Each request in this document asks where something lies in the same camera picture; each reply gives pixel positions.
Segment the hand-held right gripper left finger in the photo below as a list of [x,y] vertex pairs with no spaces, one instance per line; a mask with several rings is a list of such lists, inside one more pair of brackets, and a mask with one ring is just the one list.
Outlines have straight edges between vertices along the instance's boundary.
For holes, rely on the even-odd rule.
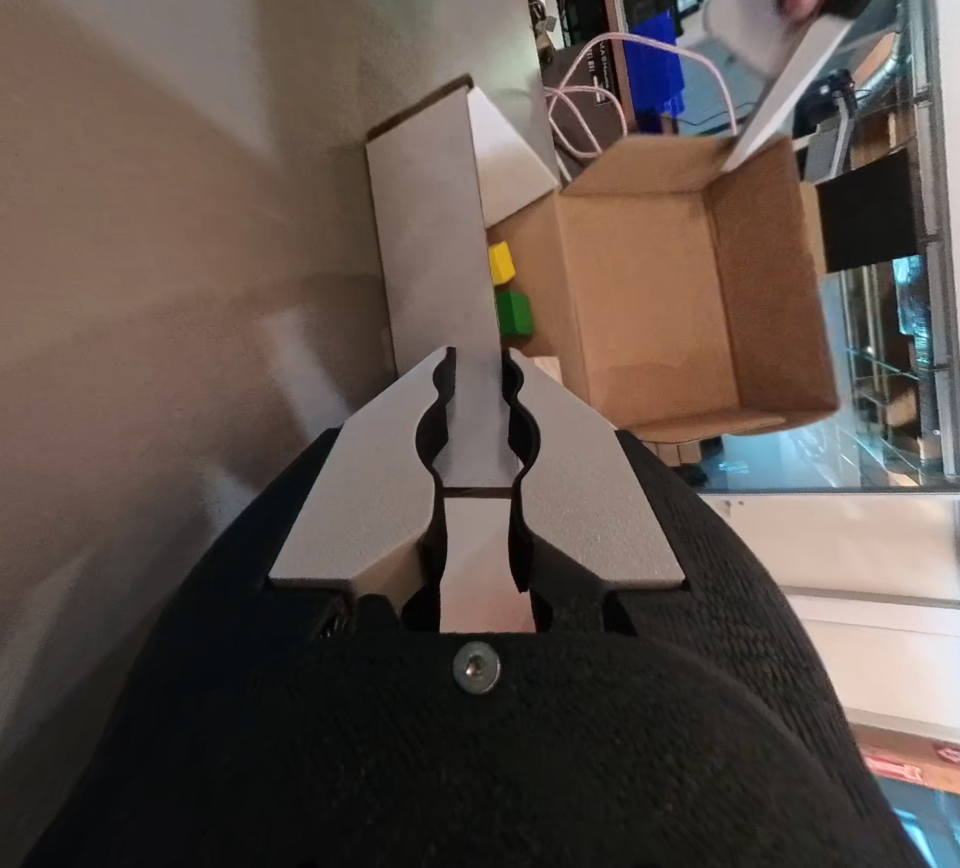
[[437,589],[447,555],[435,467],[449,442],[456,351],[443,347],[343,425],[269,572],[273,586],[357,599]]

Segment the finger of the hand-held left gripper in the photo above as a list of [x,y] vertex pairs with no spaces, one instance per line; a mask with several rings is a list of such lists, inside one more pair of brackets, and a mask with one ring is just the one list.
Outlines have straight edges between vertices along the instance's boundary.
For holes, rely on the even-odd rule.
[[744,130],[738,134],[723,173],[732,173],[778,134],[801,95],[849,33],[854,21],[838,16],[820,16],[798,31],[789,55],[767,87]]

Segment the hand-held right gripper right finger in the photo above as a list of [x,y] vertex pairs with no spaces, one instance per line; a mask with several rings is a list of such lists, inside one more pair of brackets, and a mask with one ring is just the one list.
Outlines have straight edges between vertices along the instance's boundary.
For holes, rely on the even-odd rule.
[[510,573],[533,595],[680,588],[685,575],[617,430],[512,348],[506,353]]

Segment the green cube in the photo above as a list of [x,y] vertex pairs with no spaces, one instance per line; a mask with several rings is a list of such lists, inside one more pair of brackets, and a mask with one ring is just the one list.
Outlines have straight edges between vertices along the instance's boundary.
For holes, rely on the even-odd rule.
[[502,339],[526,339],[535,328],[529,298],[506,288],[494,292],[498,332]]

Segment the white cardboard box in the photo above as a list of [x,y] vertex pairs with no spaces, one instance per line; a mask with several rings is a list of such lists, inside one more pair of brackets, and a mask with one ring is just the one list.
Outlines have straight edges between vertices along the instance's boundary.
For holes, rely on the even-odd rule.
[[[507,488],[501,353],[558,359],[562,384],[615,428],[684,444],[791,430],[839,407],[811,242],[814,189],[784,136],[732,173],[733,139],[630,135],[560,188],[476,86],[374,130],[366,162],[398,374],[456,351],[452,489]],[[496,288],[488,247],[510,247]],[[497,289],[534,335],[502,339]]]

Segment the blue plastic bin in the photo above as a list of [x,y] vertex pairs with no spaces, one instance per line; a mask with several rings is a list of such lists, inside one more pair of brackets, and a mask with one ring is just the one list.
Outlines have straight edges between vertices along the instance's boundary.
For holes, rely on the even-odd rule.
[[[667,9],[630,29],[634,36],[674,46],[677,35]],[[636,116],[678,118],[685,110],[685,79],[680,56],[647,45],[625,43],[630,103]]]

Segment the black labelled case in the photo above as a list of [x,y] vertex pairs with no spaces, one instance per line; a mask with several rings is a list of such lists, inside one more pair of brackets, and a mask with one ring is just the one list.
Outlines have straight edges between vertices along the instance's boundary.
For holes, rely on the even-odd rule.
[[[544,88],[557,90],[561,88],[564,76],[583,47],[582,44],[577,44],[555,51],[552,60],[541,70]],[[606,90],[617,98],[619,103],[622,102],[614,57],[608,42],[602,42],[586,54],[577,65],[568,87],[590,89],[590,92],[569,89],[566,93],[601,147],[606,148],[618,140],[622,134],[622,127],[617,107],[608,97],[596,93],[598,89]],[[586,132],[573,116],[566,102],[562,100],[557,102],[553,117],[564,136],[580,151],[589,148]]]

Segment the white cabinet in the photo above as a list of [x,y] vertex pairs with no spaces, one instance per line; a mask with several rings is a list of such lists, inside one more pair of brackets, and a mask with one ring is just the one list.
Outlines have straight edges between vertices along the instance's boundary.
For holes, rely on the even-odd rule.
[[787,596],[851,721],[958,742],[958,494],[702,499]]

